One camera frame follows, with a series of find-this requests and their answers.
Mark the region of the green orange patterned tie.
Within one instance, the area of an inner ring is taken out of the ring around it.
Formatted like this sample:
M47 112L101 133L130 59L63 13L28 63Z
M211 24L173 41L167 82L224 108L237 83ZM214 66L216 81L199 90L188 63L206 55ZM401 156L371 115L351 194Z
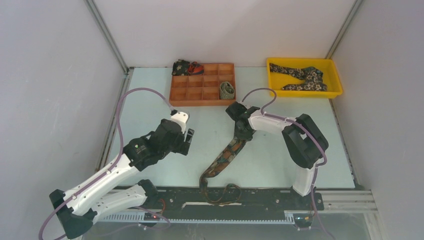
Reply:
M224 150L216 157L212 164L201 174L199 177L199 189L200 193L203 194L205 201L211 205L229 205L236 203L240 200L242 195L242 189L240 186L229 183L227 184L221 196L218 199L211 199L208 193L208 179L214 178L219 175L241 152L245 147L247 141L234 137ZM235 189L238 192L238 196L235 199L224 200L225 194L229 189Z

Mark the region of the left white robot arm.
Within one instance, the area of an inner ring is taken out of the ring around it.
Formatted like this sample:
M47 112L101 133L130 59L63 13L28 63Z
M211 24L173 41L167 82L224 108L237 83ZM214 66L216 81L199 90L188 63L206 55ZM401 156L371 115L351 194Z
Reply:
M121 182L164 159L169 153L188 154L194 130L187 128L189 114L178 111L162 119L156 130L132 139L120 149L114 161L76 187L54 190L49 199L68 239L86 233L98 220L126 208L143 205L153 208L158 202L156 187L150 180L112 195L106 194Z

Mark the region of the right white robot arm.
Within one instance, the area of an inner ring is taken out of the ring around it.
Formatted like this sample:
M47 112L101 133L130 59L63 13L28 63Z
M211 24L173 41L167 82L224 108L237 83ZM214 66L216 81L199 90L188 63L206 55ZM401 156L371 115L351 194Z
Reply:
M313 119L307 114L290 118L264 112L256 106L246 107L234 102L225 112L234 121L234 136L249 142L257 131L281 134L288 153L296 164L296 178L292 185L291 204L304 209L311 202L310 192L315 187L318 167L327 163L329 143Z

